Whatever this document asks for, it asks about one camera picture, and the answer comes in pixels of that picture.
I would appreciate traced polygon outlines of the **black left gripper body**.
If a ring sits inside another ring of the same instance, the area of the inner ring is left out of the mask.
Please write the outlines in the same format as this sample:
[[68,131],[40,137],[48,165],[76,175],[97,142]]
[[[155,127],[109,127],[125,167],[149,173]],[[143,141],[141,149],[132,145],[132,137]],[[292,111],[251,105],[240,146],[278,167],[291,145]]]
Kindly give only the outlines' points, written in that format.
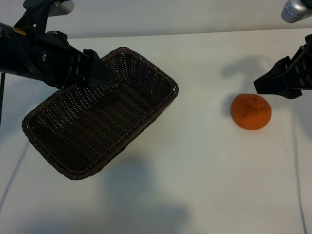
[[0,25],[0,70],[64,88],[87,83],[93,60],[70,46],[67,35],[53,35],[33,26]]

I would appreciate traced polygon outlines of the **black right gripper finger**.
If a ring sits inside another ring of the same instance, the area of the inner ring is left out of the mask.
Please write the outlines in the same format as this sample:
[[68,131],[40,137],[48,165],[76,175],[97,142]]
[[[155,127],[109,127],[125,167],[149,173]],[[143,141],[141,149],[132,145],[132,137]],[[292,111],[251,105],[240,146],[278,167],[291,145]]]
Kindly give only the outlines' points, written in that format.
[[289,56],[280,59],[274,64],[273,68],[269,72],[258,78],[256,81],[270,80],[274,77],[282,75],[287,70],[286,66],[290,65],[290,62],[291,59]]
[[300,90],[291,90],[286,86],[282,77],[261,77],[254,81],[256,92],[261,95],[277,95],[287,99],[302,96]]

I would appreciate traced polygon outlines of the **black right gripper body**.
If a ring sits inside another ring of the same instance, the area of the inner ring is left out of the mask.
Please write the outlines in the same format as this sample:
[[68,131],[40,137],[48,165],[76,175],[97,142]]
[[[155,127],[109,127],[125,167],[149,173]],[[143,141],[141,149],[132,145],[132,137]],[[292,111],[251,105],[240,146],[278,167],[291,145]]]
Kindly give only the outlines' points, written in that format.
[[312,89],[312,35],[305,36],[306,44],[299,47],[284,74],[288,90]]

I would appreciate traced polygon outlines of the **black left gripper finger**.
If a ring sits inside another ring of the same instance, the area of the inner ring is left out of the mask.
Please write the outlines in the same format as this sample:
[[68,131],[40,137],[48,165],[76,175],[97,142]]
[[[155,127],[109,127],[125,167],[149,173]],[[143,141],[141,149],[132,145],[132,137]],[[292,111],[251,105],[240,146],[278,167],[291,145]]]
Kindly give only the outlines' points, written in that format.
[[113,85],[114,83],[115,83],[115,80],[110,79],[110,78],[101,78],[101,79],[88,78],[84,81],[84,86],[92,87],[92,86],[97,86],[97,85]]
[[116,72],[108,67],[94,50],[84,49],[83,53],[88,57],[85,63],[85,82],[116,82]]

